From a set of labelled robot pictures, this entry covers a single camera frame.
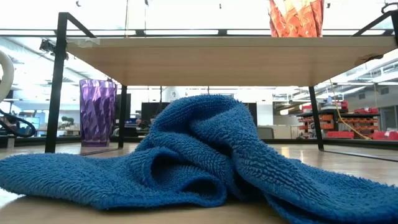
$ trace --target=wooden floor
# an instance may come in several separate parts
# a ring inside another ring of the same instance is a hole
[[[127,144],[123,150],[92,154],[89,157],[114,157],[134,151],[137,144]],[[316,145],[275,145],[285,157],[322,169],[365,177],[380,183],[398,185],[398,162],[368,159],[320,152]],[[398,151],[326,146],[331,151],[350,151],[398,159]],[[57,152],[81,154],[98,149],[81,148],[79,144],[57,146]],[[0,158],[13,154],[41,153],[43,146],[0,149]],[[62,200],[27,197],[0,189],[0,223],[286,223],[266,203],[228,202],[218,208],[183,206],[151,210],[99,212]]]

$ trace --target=vase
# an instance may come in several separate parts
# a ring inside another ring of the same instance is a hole
[[[81,146],[109,146],[117,89],[109,81],[80,80]]]

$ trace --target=blue towel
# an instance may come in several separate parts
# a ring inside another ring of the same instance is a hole
[[[246,107],[225,96],[170,104],[136,151],[125,156],[30,154],[1,160],[0,187],[101,210],[177,203],[215,207],[228,195],[264,198],[292,223],[398,222],[398,188],[279,155],[258,139]]]

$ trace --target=white object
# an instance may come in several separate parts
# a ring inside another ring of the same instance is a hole
[[[2,102],[10,92],[14,81],[14,65],[6,53],[0,50],[0,64],[2,66],[2,78],[0,83],[0,102]]]

